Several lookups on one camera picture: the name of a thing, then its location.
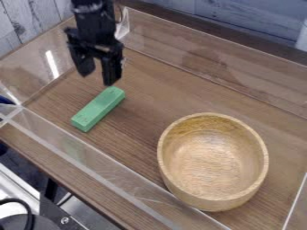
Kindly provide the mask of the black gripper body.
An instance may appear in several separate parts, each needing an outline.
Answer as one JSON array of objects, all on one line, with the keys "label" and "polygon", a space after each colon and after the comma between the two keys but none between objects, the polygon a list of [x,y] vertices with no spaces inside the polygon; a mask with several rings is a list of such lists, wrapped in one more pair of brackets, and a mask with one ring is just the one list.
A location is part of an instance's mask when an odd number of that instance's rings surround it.
[{"label": "black gripper body", "polygon": [[112,6],[73,6],[76,28],[64,29],[67,45],[75,62],[93,58],[105,62],[123,60],[124,45],[116,39],[115,12]]}]

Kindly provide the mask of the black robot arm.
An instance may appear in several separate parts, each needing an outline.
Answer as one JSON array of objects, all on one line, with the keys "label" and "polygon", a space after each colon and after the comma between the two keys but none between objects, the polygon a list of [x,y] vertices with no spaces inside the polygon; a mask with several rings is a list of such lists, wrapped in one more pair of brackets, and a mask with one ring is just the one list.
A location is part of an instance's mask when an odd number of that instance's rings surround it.
[{"label": "black robot arm", "polygon": [[76,70],[87,77],[101,64],[103,84],[111,86],[123,76],[124,44],[115,38],[112,0],[71,0],[76,28],[67,27],[67,46]]}]

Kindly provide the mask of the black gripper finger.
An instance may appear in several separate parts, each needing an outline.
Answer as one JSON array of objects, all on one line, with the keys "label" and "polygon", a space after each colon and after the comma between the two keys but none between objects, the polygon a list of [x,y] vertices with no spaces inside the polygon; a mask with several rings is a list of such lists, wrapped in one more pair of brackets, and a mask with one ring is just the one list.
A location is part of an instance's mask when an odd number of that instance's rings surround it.
[{"label": "black gripper finger", "polygon": [[101,63],[101,77],[105,86],[112,86],[123,75],[123,57],[104,57]]},{"label": "black gripper finger", "polygon": [[83,77],[87,77],[95,70],[93,57],[83,54],[77,50],[71,50],[71,57],[76,66],[76,70]]}]

